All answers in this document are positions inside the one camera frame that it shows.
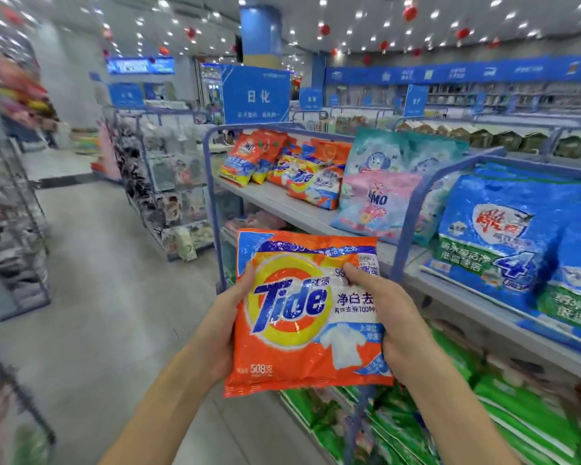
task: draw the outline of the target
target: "red decoration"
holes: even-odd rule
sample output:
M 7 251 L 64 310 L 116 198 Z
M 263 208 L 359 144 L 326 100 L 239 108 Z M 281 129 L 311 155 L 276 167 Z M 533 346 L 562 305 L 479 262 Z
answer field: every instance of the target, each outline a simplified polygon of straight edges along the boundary
M 22 17 L 17 14 L 15 11 L 8 9 L 6 6 L 2 7 L 2 13 L 4 13 L 4 17 L 13 24 L 23 24 Z
M 418 16 L 418 9 L 415 6 L 407 6 L 403 11 L 403 18 L 407 21 L 413 21 Z
M 462 28 L 456 31 L 456 37 L 458 39 L 465 39 L 471 33 L 472 30 L 470 30 L 469 28 Z

